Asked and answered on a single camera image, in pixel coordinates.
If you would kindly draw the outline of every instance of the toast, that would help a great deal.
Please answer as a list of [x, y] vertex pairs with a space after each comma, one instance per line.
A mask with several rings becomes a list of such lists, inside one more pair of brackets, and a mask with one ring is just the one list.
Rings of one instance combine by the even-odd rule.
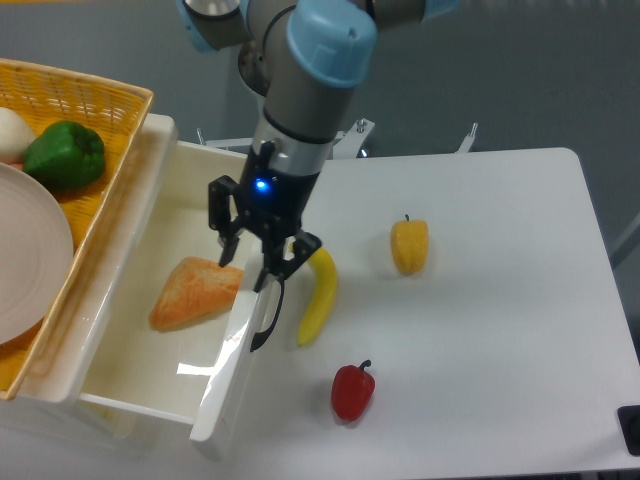
[[204, 315], [218, 315], [231, 308], [243, 271], [220, 267], [204, 258], [184, 258], [169, 274], [149, 314], [149, 324], [159, 331], [191, 325]]

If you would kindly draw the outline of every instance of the wicker basket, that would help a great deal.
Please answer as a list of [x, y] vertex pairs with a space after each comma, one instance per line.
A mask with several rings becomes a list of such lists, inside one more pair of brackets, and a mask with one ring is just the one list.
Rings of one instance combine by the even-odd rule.
[[55, 328], [67, 292], [90, 251], [88, 244], [111, 202], [127, 152], [153, 100], [149, 90], [92, 75], [0, 59], [0, 107], [22, 116], [36, 135], [58, 120], [73, 120], [98, 132], [105, 145], [104, 175], [86, 188], [54, 196], [73, 237], [69, 274], [44, 319], [0, 345], [0, 399], [13, 398], [29, 367]]

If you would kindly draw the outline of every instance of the gray floor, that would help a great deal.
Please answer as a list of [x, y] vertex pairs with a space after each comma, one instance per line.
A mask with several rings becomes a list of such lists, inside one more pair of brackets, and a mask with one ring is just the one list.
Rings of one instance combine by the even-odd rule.
[[[381, 35], [344, 127], [374, 120], [384, 156], [454, 151], [473, 122], [478, 150], [571, 148], [610, 245], [640, 211], [639, 32], [637, 0], [463, 0]], [[236, 52], [198, 54], [173, 0], [2, 5], [0, 57], [148, 87], [184, 140], [253, 135]], [[617, 279], [640, 340], [640, 252]]]

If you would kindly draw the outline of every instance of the robotic arm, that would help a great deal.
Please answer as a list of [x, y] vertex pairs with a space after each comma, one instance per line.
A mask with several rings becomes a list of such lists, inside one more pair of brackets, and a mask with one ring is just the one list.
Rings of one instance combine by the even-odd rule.
[[[257, 70], [250, 78], [261, 81], [249, 86], [266, 97], [264, 109], [240, 182], [224, 176], [209, 185], [209, 226], [219, 233], [221, 266], [233, 259], [243, 230], [261, 239], [258, 292], [269, 279], [286, 280], [321, 246], [302, 230], [302, 213], [378, 30], [432, 18], [457, 0], [177, 1], [198, 49], [253, 39], [252, 61], [241, 63]], [[292, 237], [294, 257], [286, 260]]]

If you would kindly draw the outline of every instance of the banana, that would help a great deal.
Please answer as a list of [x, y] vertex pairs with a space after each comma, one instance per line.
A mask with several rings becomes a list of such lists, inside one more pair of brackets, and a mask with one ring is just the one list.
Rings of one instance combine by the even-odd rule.
[[329, 318], [338, 291], [338, 272], [331, 254], [320, 247], [308, 260], [316, 277], [316, 287], [298, 327], [298, 345], [313, 342]]

